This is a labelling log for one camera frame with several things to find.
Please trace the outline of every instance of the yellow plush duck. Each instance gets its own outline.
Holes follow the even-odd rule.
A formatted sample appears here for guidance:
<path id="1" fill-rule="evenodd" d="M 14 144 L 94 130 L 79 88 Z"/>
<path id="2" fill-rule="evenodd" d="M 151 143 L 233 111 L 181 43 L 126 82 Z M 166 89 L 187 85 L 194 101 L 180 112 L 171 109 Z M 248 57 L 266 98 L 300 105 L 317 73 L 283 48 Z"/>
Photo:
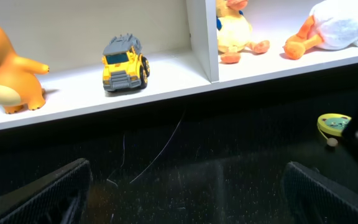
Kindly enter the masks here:
<path id="1" fill-rule="evenodd" d="M 260 43 L 251 41 L 252 26 L 242 15 L 248 0 L 216 0 L 216 22 L 218 27 L 218 49 L 223 52 L 223 63 L 240 61 L 240 51 L 245 47 L 257 54 L 266 53 L 270 48 L 268 40 Z"/>

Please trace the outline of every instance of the stuffed animal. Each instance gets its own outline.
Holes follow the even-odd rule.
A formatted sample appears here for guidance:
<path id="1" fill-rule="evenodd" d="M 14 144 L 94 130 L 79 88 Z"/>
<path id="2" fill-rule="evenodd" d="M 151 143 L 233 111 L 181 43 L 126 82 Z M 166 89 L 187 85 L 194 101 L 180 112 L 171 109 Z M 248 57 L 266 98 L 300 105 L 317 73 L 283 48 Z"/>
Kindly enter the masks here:
<path id="1" fill-rule="evenodd" d="M 340 50 L 358 46 L 358 0 L 325 0 L 315 5 L 299 32 L 290 37 L 284 51 L 297 60 L 312 47 Z"/>
<path id="2" fill-rule="evenodd" d="M 246 47 L 257 54 L 266 53 L 270 48 L 270 42 L 267 40 L 259 43 L 251 41 L 252 27 L 240 11 L 247 4 L 248 0 L 216 0 L 218 49 L 223 52 L 223 63 L 240 61 L 239 52 Z"/>
<path id="3" fill-rule="evenodd" d="M 25 104 L 30 110 L 41 108 L 44 90 L 34 74 L 48 72 L 48 65 L 18 56 L 0 28 L 0 105 L 6 113 L 16 113 Z"/>

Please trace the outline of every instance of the truck wheel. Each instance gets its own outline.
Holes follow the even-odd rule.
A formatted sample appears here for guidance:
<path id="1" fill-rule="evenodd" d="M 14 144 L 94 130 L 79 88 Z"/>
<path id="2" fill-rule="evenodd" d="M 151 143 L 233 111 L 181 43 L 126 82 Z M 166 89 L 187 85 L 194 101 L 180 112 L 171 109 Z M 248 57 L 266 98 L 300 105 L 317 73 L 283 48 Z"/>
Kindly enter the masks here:
<path id="1" fill-rule="evenodd" d="M 147 87 L 147 75 L 146 75 L 146 71 L 143 69 L 143 67 L 140 67 L 139 69 L 139 74 L 140 74 L 140 80 L 141 80 L 141 84 L 140 84 L 140 88 L 144 89 Z"/>
<path id="2" fill-rule="evenodd" d="M 150 75 L 149 60 L 147 60 L 147 58 L 145 58 L 145 57 L 142 57 L 142 64 L 143 64 L 143 67 L 146 70 L 147 77 L 149 77 L 149 75 Z"/>

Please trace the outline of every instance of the plush foot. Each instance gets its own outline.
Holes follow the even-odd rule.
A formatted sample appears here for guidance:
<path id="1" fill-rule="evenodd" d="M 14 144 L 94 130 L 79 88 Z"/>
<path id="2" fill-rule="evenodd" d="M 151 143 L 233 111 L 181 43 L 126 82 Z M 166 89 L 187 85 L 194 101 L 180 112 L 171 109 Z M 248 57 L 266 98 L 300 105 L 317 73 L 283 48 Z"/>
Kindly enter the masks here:
<path id="1" fill-rule="evenodd" d="M 45 105 L 45 100 L 41 96 L 40 98 L 32 100 L 27 105 L 29 106 L 29 110 L 34 111 L 34 110 L 37 110 L 37 109 L 40 109 L 41 107 L 43 107 L 43 105 Z"/>
<path id="2" fill-rule="evenodd" d="M 221 55 L 223 63 L 238 63 L 241 59 L 241 54 L 238 52 L 226 52 Z"/>
<path id="3" fill-rule="evenodd" d="M 263 54 L 266 53 L 270 48 L 270 41 L 268 40 L 264 40 L 262 42 L 259 42 L 255 47 L 254 47 L 254 52 L 257 54 Z"/>
<path id="4" fill-rule="evenodd" d="M 286 43 L 288 42 L 299 42 L 302 43 L 304 41 L 306 41 L 307 38 L 306 37 L 300 37 L 298 34 L 293 35 L 292 37 L 288 38 L 288 40 L 286 41 Z"/>
<path id="5" fill-rule="evenodd" d="M 306 48 L 302 43 L 288 42 L 284 46 L 284 51 L 288 58 L 298 60 L 305 54 Z"/>
<path id="6" fill-rule="evenodd" d="M 23 108 L 23 105 L 21 105 L 21 106 L 4 106 L 5 113 L 7 113 L 7 114 L 17 113 L 22 108 Z"/>

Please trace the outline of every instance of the toy truck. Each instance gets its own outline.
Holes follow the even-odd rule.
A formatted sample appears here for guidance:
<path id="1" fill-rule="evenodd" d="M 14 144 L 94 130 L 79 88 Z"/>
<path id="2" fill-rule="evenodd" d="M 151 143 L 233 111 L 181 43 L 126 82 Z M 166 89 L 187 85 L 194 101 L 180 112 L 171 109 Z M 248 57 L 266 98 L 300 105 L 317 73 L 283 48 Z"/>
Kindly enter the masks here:
<path id="1" fill-rule="evenodd" d="M 126 88 L 147 87 L 149 61 L 141 53 L 142 45 L 132 34 L 114 37 L 104 49 L 103 88 L 115 92 Z"/>

